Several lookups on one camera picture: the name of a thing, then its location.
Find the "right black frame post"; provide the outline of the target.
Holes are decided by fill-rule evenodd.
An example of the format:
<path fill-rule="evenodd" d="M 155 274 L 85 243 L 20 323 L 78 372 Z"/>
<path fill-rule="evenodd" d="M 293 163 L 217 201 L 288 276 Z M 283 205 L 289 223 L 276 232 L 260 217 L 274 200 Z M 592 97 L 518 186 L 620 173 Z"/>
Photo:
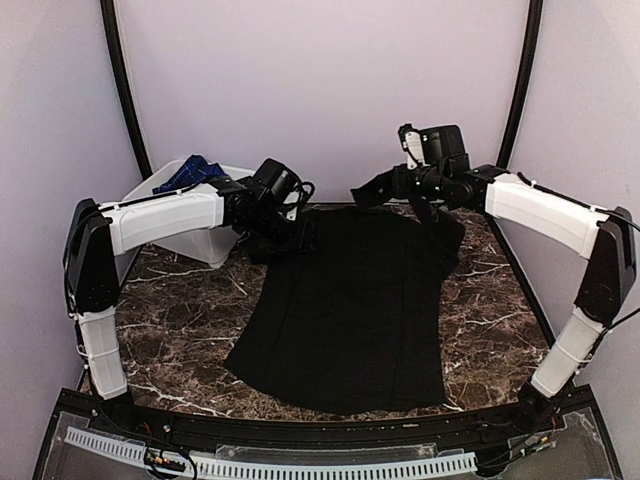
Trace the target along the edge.
<path fill-rule="evenodd" d="M 524 30 L 521 55 L 514 84 L 513 95 L 505 124 L 498 156 L 497 167 L 507 167 L 514 150 L 527 98 L 536 47 L 541 26 L 543 0 L 530 0 Z"/>

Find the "black long sleeve shirt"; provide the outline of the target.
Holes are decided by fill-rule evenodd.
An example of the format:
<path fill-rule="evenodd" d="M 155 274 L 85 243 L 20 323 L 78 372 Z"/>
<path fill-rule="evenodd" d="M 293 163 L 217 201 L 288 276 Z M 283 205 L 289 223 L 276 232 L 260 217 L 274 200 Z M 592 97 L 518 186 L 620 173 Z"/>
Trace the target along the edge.
<path fill-rule="evenodd" d="M 464 225 L 427 200 L 411 216 L 310 209 L 316 247 L 275 257 L 225 368 L 288 404 L 338 415 L 441 404 L 443 282 Z"/>

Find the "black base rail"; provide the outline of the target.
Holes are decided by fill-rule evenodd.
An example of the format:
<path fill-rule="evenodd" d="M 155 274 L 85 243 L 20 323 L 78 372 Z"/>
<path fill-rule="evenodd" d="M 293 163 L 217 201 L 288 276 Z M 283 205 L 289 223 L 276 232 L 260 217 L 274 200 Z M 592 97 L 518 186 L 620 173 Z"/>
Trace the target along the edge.
<path fill-rule="evenodd" d="M 610 435 L 589 387 L 572 389 L 542 424 L 520 428 L 516 404 L 469 412 L 447 413 L 391 420 L 341 422 L 284 422 L 216 418 L 155 409 L 125 401 L 116 408 L 99 407 L 90 395 L 64 389 L 60 392 L 45 431 L 33 477 L 42 469 L 51 435 L 62 413 L 88 420 L 102 432 L 139 440 L 146 446 L 170 450 L 183 457 L 193 451 L 212 453 L 222 445 L 294 449 L 349 450 L 434 444 L 440 451 L 474 452 L 482 466 L 496 469 L 513 449 L 509 441 L 527 441 L 544 432 L 565 427 L 571 413 L 590 411 L 604 443 L 615 478 L 623 473 Z"/>

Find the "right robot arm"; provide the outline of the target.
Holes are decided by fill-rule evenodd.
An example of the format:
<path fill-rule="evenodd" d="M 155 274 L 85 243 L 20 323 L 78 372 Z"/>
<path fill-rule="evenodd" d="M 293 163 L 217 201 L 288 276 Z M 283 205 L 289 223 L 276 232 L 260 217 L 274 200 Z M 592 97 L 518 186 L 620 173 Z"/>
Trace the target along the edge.
<path fill-rule="evenodd" d="M 603 207 L 556 192 L 521 173 L 485 165 L 451 176 L 434 166 L 397 166 L 392 192 L 476 210 L 505 228 L 527 280 L 544 305 L 554 343 L 530 379 L 550 399 L 587 365 L 636 280 L 639 226 L 621 206 Z"/>

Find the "blue plaid shirt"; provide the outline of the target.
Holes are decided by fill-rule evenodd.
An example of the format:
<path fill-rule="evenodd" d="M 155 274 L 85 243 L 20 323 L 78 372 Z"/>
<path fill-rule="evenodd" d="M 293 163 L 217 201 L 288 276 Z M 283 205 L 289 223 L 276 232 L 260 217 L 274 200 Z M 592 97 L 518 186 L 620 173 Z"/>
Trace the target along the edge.
<path fill-rule="evenodd" d="M 209 163 L 201 155 L 191 155 L 167 181 L 154 187 L 152 193 L 159 195 L 186 189 L 226 175 L 218 163 Z"/>

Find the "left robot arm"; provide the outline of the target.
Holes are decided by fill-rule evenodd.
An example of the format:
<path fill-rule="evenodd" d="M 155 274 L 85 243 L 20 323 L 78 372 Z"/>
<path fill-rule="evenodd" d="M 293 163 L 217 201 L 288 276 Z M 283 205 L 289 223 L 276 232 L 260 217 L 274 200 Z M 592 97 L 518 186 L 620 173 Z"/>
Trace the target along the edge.
<path fill-rule="evenodd" d="M 213 177 L 159 195 L 76 205 L 63 254 L 67 313 L 93 393 L 108 400 L 101 417 L 117 434 L 131 436 L 141 427 L 140 412 L 119 398 L 129 387 L 116 322 L 140 249 L 198 230 L 233 230 L 275 250 L 297 248 L 304 225 L 296 215 L 314 192 L 314 184 L 282 171 L 270 180 Z"/>

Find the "black frame post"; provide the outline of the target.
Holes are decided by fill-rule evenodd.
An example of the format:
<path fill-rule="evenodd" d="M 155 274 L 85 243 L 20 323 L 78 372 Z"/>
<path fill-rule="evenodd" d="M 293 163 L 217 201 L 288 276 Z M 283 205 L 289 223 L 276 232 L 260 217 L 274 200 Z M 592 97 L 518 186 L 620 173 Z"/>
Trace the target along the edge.
<path fill-rule="evenodd" d="M 497 167 L 507 167 L 514 150 L 527 98 L 536 47 L 541 26 L 543 0 L 530 0 L 524 30 L 521 55 L 514 84 L 513 95 L 505 124 L 498 156 Z"/>
<path fill-rule="evenodd" d="M 136 160 L 136 165 L 142 179 L 146 180 L 152 175 L 152 168 L 129 83 L 117 19 L 116 2 L 114 0 L 100 0 L 99 3 L 111 70 L 115 81 L 121 112 L 134 153 L 134 158 Z"/>

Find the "left black frame post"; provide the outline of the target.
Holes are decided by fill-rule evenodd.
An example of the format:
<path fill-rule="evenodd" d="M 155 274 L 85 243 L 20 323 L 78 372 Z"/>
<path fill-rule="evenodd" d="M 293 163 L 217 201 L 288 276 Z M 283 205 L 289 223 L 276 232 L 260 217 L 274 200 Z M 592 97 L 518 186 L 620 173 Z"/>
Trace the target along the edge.
<path fill-rule="evenodd" d="M 116 2 L 114 0 L 100 0 L 99 3 L 111 70 L 115 81 L 121 112 L 134 153 L 134 158 L 136 160 L 136 165 L 142 179 L 146 180 L 152 175 L 152 168 L 129 83 L 117 19 Z"/>

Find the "white plastic bin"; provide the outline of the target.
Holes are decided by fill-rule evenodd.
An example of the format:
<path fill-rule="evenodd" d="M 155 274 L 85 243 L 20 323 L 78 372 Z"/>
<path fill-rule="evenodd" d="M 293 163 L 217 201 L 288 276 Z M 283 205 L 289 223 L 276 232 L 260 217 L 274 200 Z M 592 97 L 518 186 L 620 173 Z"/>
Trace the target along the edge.
<path fill-rule="evenodd" d="M 153 173 L 149 179 L 143 181 L 124 196 L 122 200 L 129 201 L 151 196 L 152 190 L 166 183 L 185 162 L 185 159 L 177 159 L 167 163 Z M 239 235 L 230 227 L 218 227 L 174 235 L 157 240 L 153 242 L 153 245 L 206 263 L 216 269 L 225 263 L 238 239 Z"/>

